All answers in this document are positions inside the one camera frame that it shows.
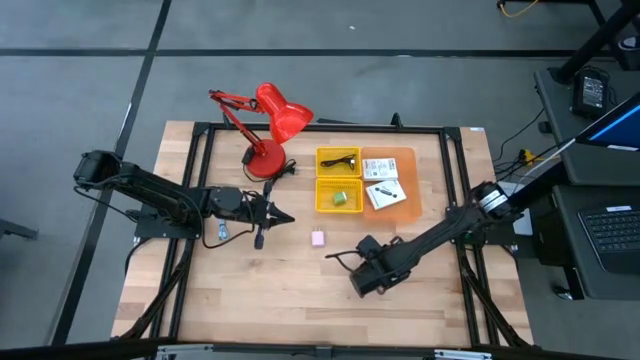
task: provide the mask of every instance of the lamp base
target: lamp base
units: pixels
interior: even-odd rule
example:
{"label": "lamp base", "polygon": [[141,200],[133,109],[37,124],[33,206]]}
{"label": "lamp base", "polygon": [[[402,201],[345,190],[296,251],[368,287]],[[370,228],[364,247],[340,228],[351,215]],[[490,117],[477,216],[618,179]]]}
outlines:
{"label": "lamp base", "polygon": [[263,139],[262,144],[267,149],[267,153],[265,155],[255,154],[247,165],[247,169],[253,176],[269,179],[284,167],[287,156],[284,153],[284,148],[271,139]]}

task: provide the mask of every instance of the black desk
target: black desk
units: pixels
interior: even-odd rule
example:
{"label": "black desk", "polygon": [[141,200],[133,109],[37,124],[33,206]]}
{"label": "black desk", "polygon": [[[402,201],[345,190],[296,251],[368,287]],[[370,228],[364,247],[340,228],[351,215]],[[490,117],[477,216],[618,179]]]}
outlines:
{"label": "black desk", "polygon": [[[609,74],[618,101],[640,90],[640,72]],[[556,143],[573,138],[590,124],[569,111],[572,86],[558,84],[548,70],[536,72],[534,78]],[[640,276],[603,270],[577,216],[585,208],[640,202],[640,154],[574,144],[561,157],[562,162],[528,186],[526,200],[533,204],[540,262],[564,268],[577,298],[584,293],[597,299],[640,300]]]}
{"label": "black desk", "polygon": [[[610,71],[609,74],[609,84],[615,88],[618,101],[640,91],[639,71]],[[571,86],[558,84],[547,70],[536,72],[534,77],[556,143],[574,137],[590,124],[569,111]],[[561,156],[572,184],[640,186],[640,155],[636,153],[574,144]]]}
{"label": "black desk", "polygon": [[577,215],[584,208],[640,203],[640,188],[555,186],[553,197],[584,292],[595,299],[640,300],[640,276],[604,271]]}

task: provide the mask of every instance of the power adapter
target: power adapter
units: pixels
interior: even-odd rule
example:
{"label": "power adapter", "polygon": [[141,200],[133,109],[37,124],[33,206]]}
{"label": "power adapter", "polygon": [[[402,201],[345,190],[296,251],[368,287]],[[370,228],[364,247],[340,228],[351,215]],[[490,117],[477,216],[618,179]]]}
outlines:
{"label": "power adapter", "polygon": [[579,71],[573,81],[571,112],[587,119],[598,119],[607,112],[608,84],[596,70]]}

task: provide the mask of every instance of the laptop screen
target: laptop screen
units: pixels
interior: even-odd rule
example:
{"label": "laptop screen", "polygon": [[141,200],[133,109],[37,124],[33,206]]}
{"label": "laptop screen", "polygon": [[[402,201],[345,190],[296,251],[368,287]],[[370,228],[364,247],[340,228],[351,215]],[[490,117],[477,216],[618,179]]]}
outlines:
{"label": "laptop screen", "polygon": [[640,105],[598,131],[589,140],[640,148]]}
{"label": "laptop screen", "polygon": [[576,137],[586,145],[640,150],[640,93],[618,105]]}

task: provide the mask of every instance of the floor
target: floor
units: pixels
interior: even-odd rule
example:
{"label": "floor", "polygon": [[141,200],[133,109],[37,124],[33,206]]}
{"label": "floor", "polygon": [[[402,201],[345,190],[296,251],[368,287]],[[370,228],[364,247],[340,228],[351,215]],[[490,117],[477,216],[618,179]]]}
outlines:
{"label": "floor", "polygon": [[[605,16],[617,6],[599,5]],[[0,241],[0,348],[49,342],[94,208],[72,192],[82,152],[117,142],[126,160],[151,169],[166,120],[220,120],[209,89],[251,94],[271,81],[323,118],[384,124],[399,112],[405,124],[484,127],[497,157],[542,107],[533,72],[562,64],[501,50],[573,50],[596,28],[587,6],[539,4],[508,19],[494,0],[0,0],[0,217],[40,231],[36,241]],[[94,51],[68,51],[77,48]],[[260,49],[281,51],[250,51]],[[475,51],[389,56],[411,49]],[[481,50],[495,51],[474,57]],[[504,159],[551,144],[532,126]],[[117,194],[112,204],[138,206]],[[107,214],[69,342],[108,338],[132,234]],[[536,344],[622,358],[640,351],[629,341],[640,336],[635,303],[562,301],[549,292],[559,273],[533,259],[519,266]]]}

